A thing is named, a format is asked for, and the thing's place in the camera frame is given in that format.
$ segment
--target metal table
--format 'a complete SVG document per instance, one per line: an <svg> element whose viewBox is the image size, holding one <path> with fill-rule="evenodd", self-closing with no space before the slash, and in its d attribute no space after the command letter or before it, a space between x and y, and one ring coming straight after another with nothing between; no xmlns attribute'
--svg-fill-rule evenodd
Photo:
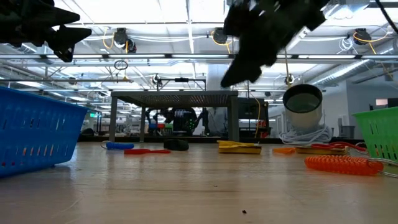
<svg viewBox="0 0 398 224"><path fill-rule="evenodd" d="M141 107L140 142L144 142L146 108L227 107L228 138L239 141L238 91L114 91L109 140L115 141L118 99Z"/></svg>

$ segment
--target orange coiled cord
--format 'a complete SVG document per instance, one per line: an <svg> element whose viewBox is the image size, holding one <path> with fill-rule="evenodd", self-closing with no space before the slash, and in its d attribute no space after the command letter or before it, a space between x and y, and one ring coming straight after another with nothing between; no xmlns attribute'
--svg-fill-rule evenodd
<svg viewBox="0 0 398 224"><path fill-rule="evenodd" d="M305 158L304 163L315 170L353 175L376 175L384 168L381 162L352 156L312 156Z"/></svg>

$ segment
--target blue plastic basket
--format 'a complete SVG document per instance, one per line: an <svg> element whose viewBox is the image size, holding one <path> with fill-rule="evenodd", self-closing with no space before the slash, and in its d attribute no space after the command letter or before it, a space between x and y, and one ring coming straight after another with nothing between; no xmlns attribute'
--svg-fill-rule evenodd
<svg viewBox="0 0 398 224"><path fill-rule="evenodd" d="M72 158L87 108L0 87L0 177Z"/></svg>

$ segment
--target basket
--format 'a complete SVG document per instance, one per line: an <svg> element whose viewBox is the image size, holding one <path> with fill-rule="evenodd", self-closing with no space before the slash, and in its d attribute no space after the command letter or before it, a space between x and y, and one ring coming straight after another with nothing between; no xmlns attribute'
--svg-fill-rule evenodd
<svg viewBox="0 0 398 224"><path fill-rule="evenodd" d="M398 108L354 114L369 155L398 162Z"/></svg>
<svg viewBox="0 0 398 224"><path fill-rule="evenodd" d="M87 109L0 87L0 177L72 158Z"/></svg>

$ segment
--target green plastic basket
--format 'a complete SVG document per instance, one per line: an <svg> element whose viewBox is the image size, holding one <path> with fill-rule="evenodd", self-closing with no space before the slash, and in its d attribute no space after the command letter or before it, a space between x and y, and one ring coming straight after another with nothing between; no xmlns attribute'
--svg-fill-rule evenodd
<svg viewBox="0 0 398 224"><path fill-rule="evenodd" d="M354 114L369 155L398 162L398 107Z"/></svg>

